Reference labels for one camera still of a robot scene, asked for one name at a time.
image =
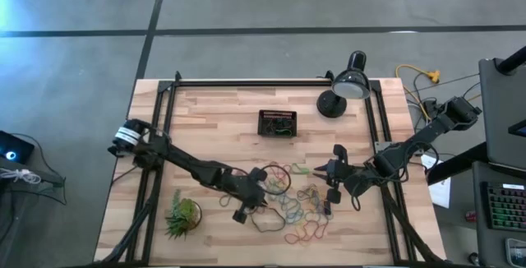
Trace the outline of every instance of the yellow cable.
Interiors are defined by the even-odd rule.
[[[397,78],[400,78],[399,72],[400,72],[400,68],[402,68],[402,67],[408,67],[410,69],[413,69],[414,71],[421,72],[422,74],[430,77],[429,72],[423,71],[422,69],[420,69],[418,67],[415,67],[415,66],[412,66],[412,65],[408,65],[408,64],[401,64],[401,65],[396,67],[396,70],[394,70],[394,74],[396,75]],[[427,114],[426,110],[422,106],[422,102],[420,102],[420,99],[418,99],[418,97],[413,92],[411,92],[411,90],[409,90],[409,88],[406,85],[402,85],[402,86],[417,101],[417,104],[418,104],[418,106],[420,106],[420,109],[422,110],[422,114],[424,115],[424,117],[427,120],[431,120],[431,117],[429,117],[429,115]]]
[[[468,99],[468,101],[472,101],[474,99],[476,99],[477,97],[479,97],[481,94],[478,94],[478,95],[475,95],[474,97],[472,97],[471,99]]]

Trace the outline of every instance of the white cable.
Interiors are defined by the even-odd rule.
[[[36,173],[31,172],[28,169],[2,169],[0,168],[0,178],[14,178],[15,181],[19,179],[26,183],[38,184],[42,180]]]

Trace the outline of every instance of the lamp base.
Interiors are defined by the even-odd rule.
[[[332,90],[327,90],[321,93],[316,102],[318,111],[328,118],[337,118],[345,113],[347,108],[347,100],[336,95]]]

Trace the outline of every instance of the small plant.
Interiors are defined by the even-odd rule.
[[[191,199],[181,200],[181,190],[173,194],[170,216],[166,218],[170,238],[187,237],[188,231],[194,229],[200,222],[201,212],[199,206]]]

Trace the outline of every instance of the blue light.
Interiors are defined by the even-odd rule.
[[[14,160],[16,158],[16,153],[13,151],[9,151],[6,153],[7,160]]]

